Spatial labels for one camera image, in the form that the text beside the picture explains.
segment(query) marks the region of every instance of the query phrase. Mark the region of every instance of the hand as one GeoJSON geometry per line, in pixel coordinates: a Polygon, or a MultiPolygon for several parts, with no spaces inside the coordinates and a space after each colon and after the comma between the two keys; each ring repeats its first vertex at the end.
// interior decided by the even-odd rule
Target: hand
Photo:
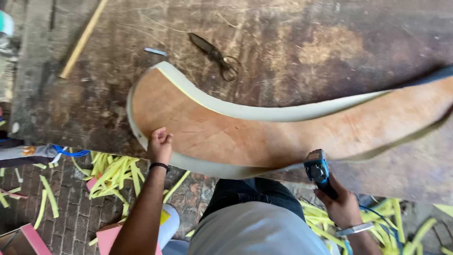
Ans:
{"type": "Polygon", "coordinates": [[[161,127],[151,133],[148,141],[148,157],[152,163],[168,165],[171,159],[173,134],[167,135],[167,128],[161,127]]]}
{"type": "Polygon", "coordinates": [[[341,229],[354,227],[363,223],[360,215],[356,195],[348,191],[333,174],[329,176],[332,188],[338,193],[338,198],[333,200],[320,189],[313,192],[326,206],[329,218],[341,229]]]}

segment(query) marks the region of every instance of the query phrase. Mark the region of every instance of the metal scissors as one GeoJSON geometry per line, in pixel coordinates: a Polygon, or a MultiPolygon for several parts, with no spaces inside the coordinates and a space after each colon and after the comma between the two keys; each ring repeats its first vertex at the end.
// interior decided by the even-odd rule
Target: metal scissors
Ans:
{"type": "Polygon", "coordinates": [[[222,77],[226,81],[234,81],[236,79],[238,71],[226,61],[226,59],[232,59],[240,66],[241,63],[236,58],[232,56],[224,57],[222,53],[220,53],[220,51],[217,50],[216,47],[214,47],[214,45],[194,33],[189,33],[189,37],[196,46],[198,46],[203,50],[203,52],[207,54],[209,59],[219,63],[222,77]]]}

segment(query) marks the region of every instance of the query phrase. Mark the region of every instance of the wooden stick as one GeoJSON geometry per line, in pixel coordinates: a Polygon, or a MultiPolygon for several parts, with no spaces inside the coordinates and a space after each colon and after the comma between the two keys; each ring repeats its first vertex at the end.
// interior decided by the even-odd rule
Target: wooden stick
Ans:
{"type": "Polygon", "coordinates": [[[63,71],[60,74],[61,78],[67,79],[74,64],[76,63],[77,59],[80,56],[80,53],[82,52],[83,47],[85,46],[85,43],[87,43],[88,38],[90,35],[93,33],[94,27],[99,21],[99,16],[101,16],[102,11],[104,10],[105,6],[107,5],[108,0],[101,0],[99,5],[97,6],[96,11],[94,12],[93,16],[91,17],[90,22],[88,22],[87,27],[85,28],[85,31],[83,31],[82,36],[80,37],[79,41],[77,42],[76,47],[72,51],[71,57],[66,63],[66,66],[64,67],[63,71]]]}

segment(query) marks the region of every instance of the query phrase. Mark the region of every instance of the jeans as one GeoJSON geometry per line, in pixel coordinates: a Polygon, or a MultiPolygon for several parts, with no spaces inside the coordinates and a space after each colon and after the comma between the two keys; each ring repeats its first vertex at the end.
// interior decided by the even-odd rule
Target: jeans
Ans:
{"type": "Polygon", "coordinates": [[[220,179],[200,221],[217,210],[250,201],[286,208],[305,221],[302,206],[289,189],[278,181],[264,178],[220,179]]]}

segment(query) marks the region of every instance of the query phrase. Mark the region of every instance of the white t-shirt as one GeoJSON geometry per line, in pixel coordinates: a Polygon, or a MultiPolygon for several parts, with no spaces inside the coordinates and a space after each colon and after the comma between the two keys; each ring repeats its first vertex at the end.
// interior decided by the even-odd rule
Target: white t-shirt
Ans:
{"type": "Polygon", "coordinates": [[[296,214],[263,202],[218,210],[198,225],[187,255],[330,255],[296,214]]]}

